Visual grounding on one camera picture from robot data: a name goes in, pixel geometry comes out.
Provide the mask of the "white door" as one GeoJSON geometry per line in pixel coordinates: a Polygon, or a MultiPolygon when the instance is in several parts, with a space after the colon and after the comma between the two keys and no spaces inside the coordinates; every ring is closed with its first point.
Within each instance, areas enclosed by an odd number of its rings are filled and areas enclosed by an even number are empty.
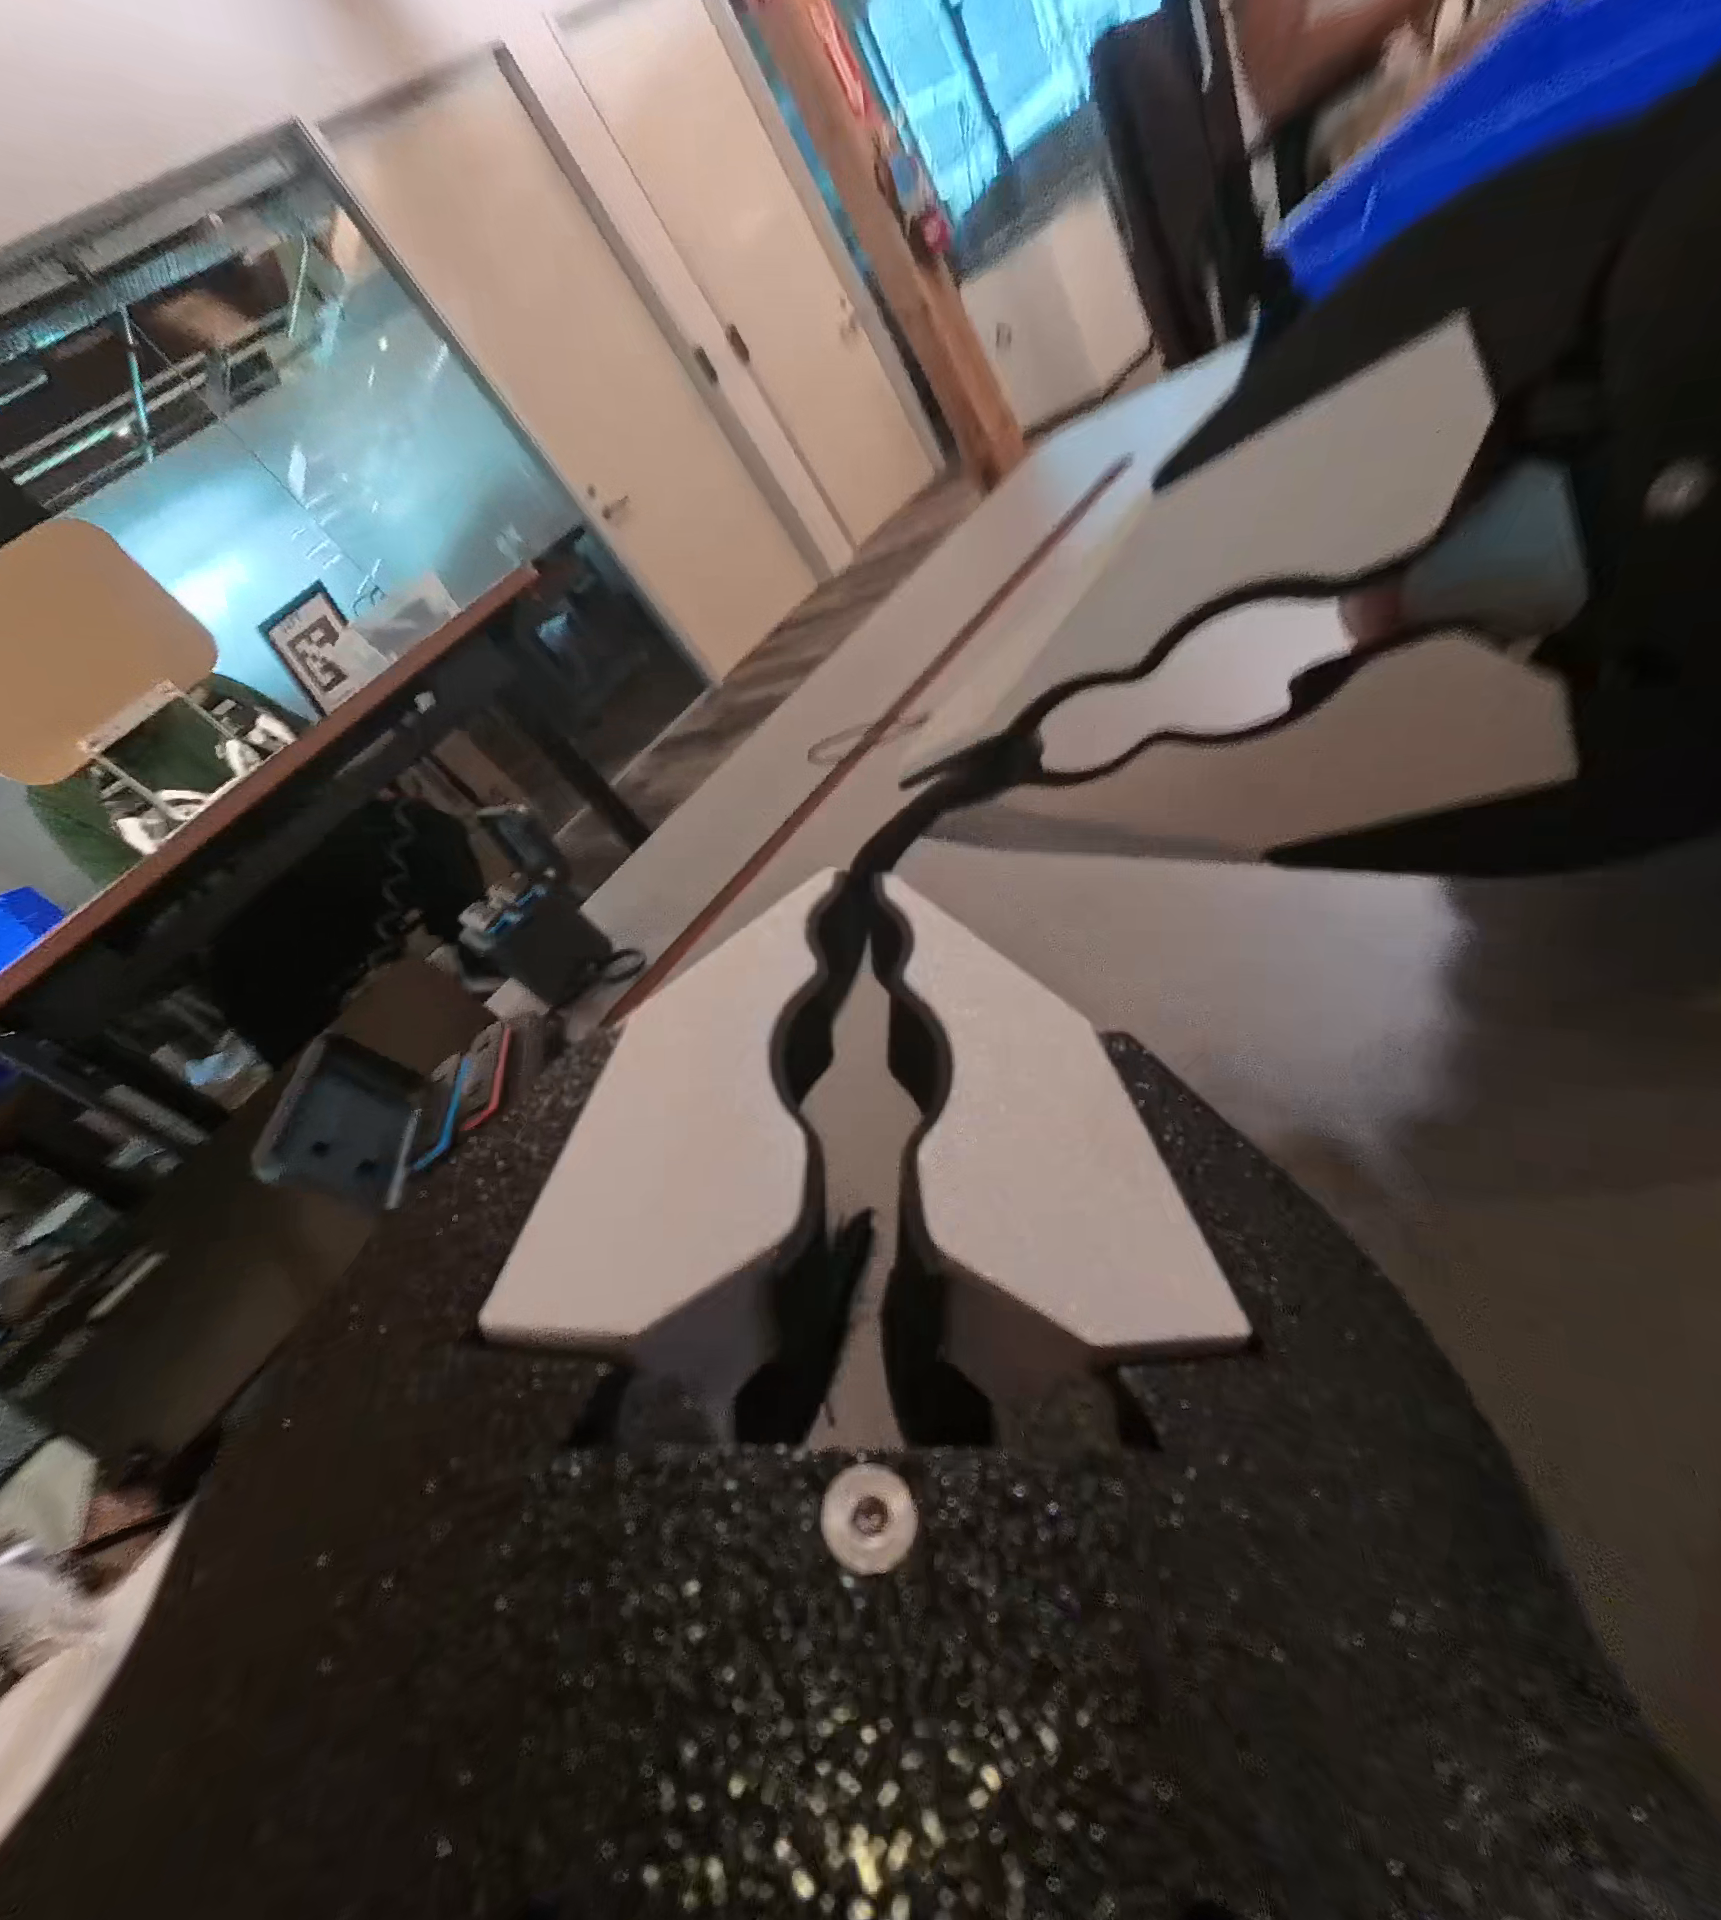
{"type": "Polygon", "coordinates": [[[844,561],[940,475],[916,383],[731,4],[553,4],[590,106],[844,561]]]}
{"type": "Polygon", "coordinates": [[[719,684],[817,583],[494,46],[320,122],[389,263],[719,684]]]}

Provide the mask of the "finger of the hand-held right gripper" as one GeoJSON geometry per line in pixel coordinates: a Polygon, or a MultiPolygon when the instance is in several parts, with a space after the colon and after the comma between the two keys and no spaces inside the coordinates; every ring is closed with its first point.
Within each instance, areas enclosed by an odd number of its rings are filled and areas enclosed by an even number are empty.
{"type": "Polygon", "coordinates": [[[1440,535],[1497,418],[1476,324],[1458,312],[1206,464],[1140,516],[1005,684],[962,697],[904,772],[913,788],[1018,739],[1045,772],[1055,715],[1146,682],[1187,635],[1254,602],[1336,594],[1440,535]]]}
{"type": "Polygon", "coordinates": [[[1114,772],[953,809],[977,851],[1180,862],[1426,862],[1361,839],[1575,779],[1567,688],[1465,634],[1368,662],[1322,707],[1245,742],[1157,738],[1114,772]]]}

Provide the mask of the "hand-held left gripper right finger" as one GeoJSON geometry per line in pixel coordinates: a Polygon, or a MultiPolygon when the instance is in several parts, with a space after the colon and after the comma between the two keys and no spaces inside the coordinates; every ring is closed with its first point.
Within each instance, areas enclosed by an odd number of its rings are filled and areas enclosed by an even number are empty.
{"type": "Polygon", "coordinates": [[[1016,1444],[1071,1394],[1134,1434],[1124,1370],[1256,1327],[1099,1029],[906,880],[874,888],[888,1068],[919,1119],[879,1312],[911,1444],[1016,1444]]]}

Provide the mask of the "wooden top office table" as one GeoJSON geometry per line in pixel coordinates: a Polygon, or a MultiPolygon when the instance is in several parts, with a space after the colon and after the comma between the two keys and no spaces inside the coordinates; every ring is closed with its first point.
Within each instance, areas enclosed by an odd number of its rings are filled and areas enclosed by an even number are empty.
{"type": "Polygon", "coordinates": [[[14,957],[0,971],[0,1062],[13,1075],[0,1089],[0,1147],[20,1145],[37,1085],[165,1152],[209,1140],[228,1110],[119,1040],[114,1023],[484,712],[514,682],[521,614],[553,605],[572,575],[561,542],[514,568],[14,957]]]}

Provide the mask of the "white recycling cabinet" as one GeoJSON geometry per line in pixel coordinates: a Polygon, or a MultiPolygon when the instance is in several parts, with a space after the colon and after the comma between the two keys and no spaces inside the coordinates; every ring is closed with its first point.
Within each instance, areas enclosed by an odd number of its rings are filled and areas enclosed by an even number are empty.
{"type": "Polygon", "coordinates": [[[963,300],[1027,434],[1098,403],[1157,349],[1101,190],[1068,200],[966,277],[963,300]]]}

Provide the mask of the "cardboard box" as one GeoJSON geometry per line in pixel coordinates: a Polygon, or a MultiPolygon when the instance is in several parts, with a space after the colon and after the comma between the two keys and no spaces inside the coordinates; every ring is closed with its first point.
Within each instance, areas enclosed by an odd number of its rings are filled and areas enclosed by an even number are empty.
{"type": "Polygon", "coordinates": [[[486,999],[417,956],[373,971],[327,1026],[427,1077],[494,1023],[486,999]]]}

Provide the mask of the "clear plastic container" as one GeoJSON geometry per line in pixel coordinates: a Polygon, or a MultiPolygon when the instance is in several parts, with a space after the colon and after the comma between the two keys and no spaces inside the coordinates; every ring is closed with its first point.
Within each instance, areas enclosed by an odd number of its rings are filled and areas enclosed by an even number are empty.
{"type": "Polygon", "coordinates": [[[463,603],[440,575],[425,572],[373,602],[350,622],[350,632],[380,660],[392,663],[435,635],[459,612],[463,603]]]}

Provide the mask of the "black battery charger case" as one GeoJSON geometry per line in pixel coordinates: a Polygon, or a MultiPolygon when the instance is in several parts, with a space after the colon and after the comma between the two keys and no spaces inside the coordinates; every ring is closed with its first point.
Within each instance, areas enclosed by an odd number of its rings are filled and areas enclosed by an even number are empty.
{"type": "Polygon", "coordinates": [[[460,914],[460,943],[488,971],[521,985],[549,1014],[633,982],[644,954],[617,947],[572,883],[571,864],[524,804],[479,808],[474,821],[511,864],[511,876],[460,914]]]}
{"type": "Polygon", "coordinates": [[[250,1149],[250,1169],[271,1188],[390,1211],[415,1178],[496,1115],[514,1056],[511,1020],[493,1020],[423,1073],[350,1036],[325,1031],[296,1058],[250,1149]]]}

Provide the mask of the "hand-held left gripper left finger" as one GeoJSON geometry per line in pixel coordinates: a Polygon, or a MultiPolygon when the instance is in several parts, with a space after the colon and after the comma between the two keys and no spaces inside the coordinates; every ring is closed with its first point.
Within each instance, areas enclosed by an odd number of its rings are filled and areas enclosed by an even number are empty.
{"type": "Polygon", "coordinates": [[[654,1404],[702,1444],[813,1434],[874,1246],[804,1114],[865,931],[820,870],[621,1021],[479,1309],[493,1345],[618,1370],[586,1434],[654,1404]]]}

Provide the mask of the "large blue storage bin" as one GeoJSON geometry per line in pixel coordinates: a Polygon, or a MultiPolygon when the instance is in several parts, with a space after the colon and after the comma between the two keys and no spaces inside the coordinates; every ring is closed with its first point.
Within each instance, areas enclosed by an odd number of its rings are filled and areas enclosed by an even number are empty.
{"type": "Polygon", "coordinates": [[[1287,213],[1269,251],[1322,301],[1459,194],[1607,131],[1721,64],[1721,2],[1541,2],[1287,213]]]}

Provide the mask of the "framed marker tag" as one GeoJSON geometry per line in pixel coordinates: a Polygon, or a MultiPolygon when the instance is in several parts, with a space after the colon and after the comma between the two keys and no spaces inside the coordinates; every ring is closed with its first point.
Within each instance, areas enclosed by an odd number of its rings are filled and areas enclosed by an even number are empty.
{"type": "Polygon", "coordinates": [[[283,603],[259,624],[259,634],[318,715],[344,707],[390,667],[325,581],[283,603]]]}

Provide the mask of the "black office chair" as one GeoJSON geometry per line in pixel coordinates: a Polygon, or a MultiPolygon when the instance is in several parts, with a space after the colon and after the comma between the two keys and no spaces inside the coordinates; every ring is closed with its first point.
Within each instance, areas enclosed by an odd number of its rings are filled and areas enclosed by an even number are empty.
{"type": "Polygon", "coordinates": [[[1098,36],[1089,75],[1129,268],[1175,372],[1245,336],[1268,294],[1223,11],[1168,2],[1122,19],[1098,36]]]}

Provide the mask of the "wooden support post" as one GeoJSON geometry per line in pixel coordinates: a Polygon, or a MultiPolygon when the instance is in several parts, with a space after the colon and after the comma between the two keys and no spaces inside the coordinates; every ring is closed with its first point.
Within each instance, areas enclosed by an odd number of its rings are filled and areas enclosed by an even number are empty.
{"type": "Polygon", "coordinates": [[[1025,459],[1025,435],[969,318],[921,160],[837,4],[755,2],[751,13],[966,465],[983,489],[997,487],[1025,459]]]}

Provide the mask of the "small wooden board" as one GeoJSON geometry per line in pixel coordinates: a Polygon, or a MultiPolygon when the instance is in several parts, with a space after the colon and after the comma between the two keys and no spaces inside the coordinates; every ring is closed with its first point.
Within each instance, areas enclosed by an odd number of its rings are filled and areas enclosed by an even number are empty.
{"type": "Polygon", "coordinates": [[[41,788],[201,686],[218,649],[102,528],[57,517],[0,546],[0,775],[41,788]]]}

